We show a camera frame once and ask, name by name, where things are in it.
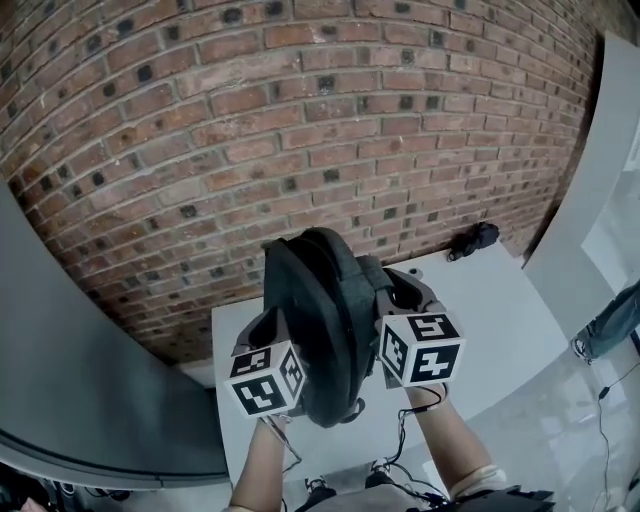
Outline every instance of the hand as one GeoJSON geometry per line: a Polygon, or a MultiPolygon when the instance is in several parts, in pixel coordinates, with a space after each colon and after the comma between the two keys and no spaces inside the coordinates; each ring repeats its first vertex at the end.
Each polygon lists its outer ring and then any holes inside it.
{"type": "Polygon", "coordinates": [[[442,397],[443,402],[446,400],[445,395],[447,392],[442,384],[423,387],[426,389],[422,389],[422,387],[404,388],[413,408],[436,405],[440,401],[438,395],[442,397]]]}
{"type": "Polygon", "coordinates": [[[31,498],[27,498],[27,501],[24,502],[20,512],[47,512],[47,509],[41,505],[38,505],[31,498]]]}

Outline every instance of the shoe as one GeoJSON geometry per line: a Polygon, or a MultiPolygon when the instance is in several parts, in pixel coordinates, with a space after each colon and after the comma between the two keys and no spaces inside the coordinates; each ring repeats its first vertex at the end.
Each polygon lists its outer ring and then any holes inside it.
{"type": "Polygon", "coordinates": [[[314,478],[313,480],[310,478],[305,478],[304,486],[307,488],[307,492],[309,494],[311,494],[313,491],[315,491],[319,487],[329,487],[327,485],[327,481],[324,479],[324,477],[321,477],[321,476],[314,478]]]}
{"type": "Polygon", "coordinates": [[[376,473],[376,472],[380,472],[380,473],[384,473],[387,476],[391,476],[391,466],[389,465],[389,462],[387,461],[387,459],[378,459],[378,460],[374,460],[371,463],[371,472],[372,473],[376,473]]]}
{"type": "Polygon", "coordinates": [[[573,349],[573,353],[577,355],[580,359],[582,359],[585,363],[589,365],[593,363],[593,359],[591,359],[587,355],[584,341],[578,338],[573,338],[571,340],[571,348],[573,349]]]}

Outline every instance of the wrist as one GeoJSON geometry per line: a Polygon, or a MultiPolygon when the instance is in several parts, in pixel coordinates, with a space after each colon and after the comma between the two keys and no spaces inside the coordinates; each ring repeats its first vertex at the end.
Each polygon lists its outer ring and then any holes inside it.
{"type": "Polygon", "coordinates": [[[405,388],[405,392],[413,408],[432,407],[447,399],[447,391],[442,384],[405,388]]]}

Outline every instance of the sleeve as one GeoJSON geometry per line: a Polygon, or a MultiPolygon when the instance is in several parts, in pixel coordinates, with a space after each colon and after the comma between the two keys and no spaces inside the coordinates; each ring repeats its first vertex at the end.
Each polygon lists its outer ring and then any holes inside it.
{"type": "Polygon", "coordinates": [[[498,466],[484,466],[451,488],[451,497],[467,498],[482,491],[500,491],[507,487],[507,477],[498,466]]]}

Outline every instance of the gray partition wall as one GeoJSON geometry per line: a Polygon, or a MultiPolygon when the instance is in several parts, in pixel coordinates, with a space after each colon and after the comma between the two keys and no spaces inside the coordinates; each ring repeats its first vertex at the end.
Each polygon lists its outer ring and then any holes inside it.
{"type": "Polygon", "coordinates": [[[0,461],[94,487],[211,483],[216,414],[82,293],[0,181],[0,461]]]}

